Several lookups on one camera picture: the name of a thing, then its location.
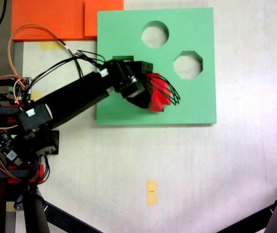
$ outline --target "green board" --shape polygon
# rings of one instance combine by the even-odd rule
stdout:
[[[152,48],[142,41],[152,22],[165,25],[167,42]],[[98,12],[98,54],[131,57],[154,64],[153,72],[166,77],[181,96],[177,106],[164,112],[140,109],[121,94],[97,104],[97,123],[103,125],[211,124],[216,123],[213,8]],[[203,70],[195,79],[182,79],[173,63],[180,54],[202,59]]]

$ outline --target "orange foam sheet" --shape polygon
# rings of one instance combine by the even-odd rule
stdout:
[[[85,39],[97,38],[98,11],[122,11],[123,0],[86,0],[85,2]]]
[[[11,32],[27,23],[47,26],[62,40],[96,39],[97,12],[123,10],[123,0],[13,0]],[[43,29],[28,27],[14,41],[49,41]]]

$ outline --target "yellow tape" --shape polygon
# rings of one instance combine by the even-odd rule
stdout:
[[[37,101],[37,100],[41,99],[41,97],[42,97],[41,91],[32,91],[31,99],[33,101]]]
[[[147,180],[147,205],[157,204],[157,180]]]
[[[40,41],[39,42],[40,50],[64,50],[64,45],[59,41]]]
[[[6,202],[6,212],[15,212],[14,208],[14,201],[7,201]]]

